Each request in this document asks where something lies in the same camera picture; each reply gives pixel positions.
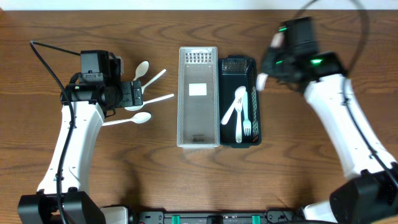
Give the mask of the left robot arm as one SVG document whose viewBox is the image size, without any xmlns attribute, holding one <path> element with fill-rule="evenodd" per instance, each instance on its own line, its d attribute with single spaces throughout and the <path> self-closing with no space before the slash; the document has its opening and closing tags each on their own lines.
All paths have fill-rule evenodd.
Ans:
<svg viewBox="0 0 398 224">
<path fill-rule="evenodd" d="M 93 151 L 106 112 L 125 107 L 131 83 L 121 74 L 89 73 L 72 76 L 62 99 L 62 125 L 53 158 L 36 194 L 23 195 L 18 204 L 22 223 L 137 223 L 126 205 L 99 208 L 90 198 L 89 175 Z"/>
</svg>

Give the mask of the pink-white plastic fork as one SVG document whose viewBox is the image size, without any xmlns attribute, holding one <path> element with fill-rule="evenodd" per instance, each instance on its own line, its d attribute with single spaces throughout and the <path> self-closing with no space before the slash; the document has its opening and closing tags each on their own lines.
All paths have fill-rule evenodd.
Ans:
<svg viewBox="0 0 398 224">
<path fill-rule="evenodd" d="M 273 36 L 270 46 L 268 47 L 265 55 L 263 56 L 261 72 L 257 76 L 256 80 L 257 91 L 263 91 L 265 89 L 267 77 L 271 74 L 272 63 L 277 55 L 277 49 L 281 47 L 283 40 L 284 40 L 284 35 L 281 32 L 276 33 Z"/>
</svg>

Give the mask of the mint green plastic fork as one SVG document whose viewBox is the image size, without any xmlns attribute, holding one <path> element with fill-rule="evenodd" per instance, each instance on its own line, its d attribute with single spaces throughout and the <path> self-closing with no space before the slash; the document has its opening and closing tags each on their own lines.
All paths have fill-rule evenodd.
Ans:
<svg viewBox="0 0 398 224">
<path fill-rule="evenodd" d="M 248 93 L 245 92 L 243 96 L 243 113 L 244 113 L 244 120 L 243 120 L 243 129 L 244 129 L 244 135 L 245 136 L 250 136 L 251 135 L 251 130 L 252 130 L 252 124 L 251 121 L 249 120 L 249 100 L 248 100 Z"/>
</svg>

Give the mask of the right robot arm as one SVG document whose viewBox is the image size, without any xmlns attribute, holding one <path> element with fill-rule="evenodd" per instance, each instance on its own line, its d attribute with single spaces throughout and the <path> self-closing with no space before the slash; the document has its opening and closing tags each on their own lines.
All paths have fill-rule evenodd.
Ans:
<svg viewBox="0 0 398 224">
<path fill-rule="evenodd" d="M 372 223 L 397 215 L 397 160 L 365 117 L 334 52 L 269 47 L 261 72 L 299 84 L 336 150 L 347 183 L 329 199 L 302 207 L 309 223 Z"/>
</svg>

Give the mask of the cream plastic fork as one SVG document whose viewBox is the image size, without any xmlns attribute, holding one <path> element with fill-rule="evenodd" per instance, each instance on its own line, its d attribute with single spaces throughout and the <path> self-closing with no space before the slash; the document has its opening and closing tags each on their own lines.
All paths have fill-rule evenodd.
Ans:
<svg viewBox="0 0 398 224">
<path fill-rule="evenodd" d="M 236 110 L 236 130 L 235 130 L 235 141 L 237 143 L 241 143 L 243 140 L 242 137 L 242 120 L 241 120 L 241 112 L 243 110 L 242 98 L 239 98 L 237 104 L 235 106 Z"/>
</svg>

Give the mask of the pink-white plastic spoon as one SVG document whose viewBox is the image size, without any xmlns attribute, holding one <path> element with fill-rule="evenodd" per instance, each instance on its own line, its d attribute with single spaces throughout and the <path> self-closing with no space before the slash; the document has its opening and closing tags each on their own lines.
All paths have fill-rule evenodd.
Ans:
<svg viewBox="0 0 398 224">
<path fill-rule="evenodd" d="M 241 101 L 241 98 L 243 97 L 245 92 L 246 92 L 245 86 L 239 86 L 236 89 L 236 91 L 234 92 L 234 101 L 221 119 L 222 125 L 226 125 L 228 123 L 228 121 L 233 113 L 233 110 L 235 109 L 236 105 L 239 104 L 239 102 Z"/>
</svg>

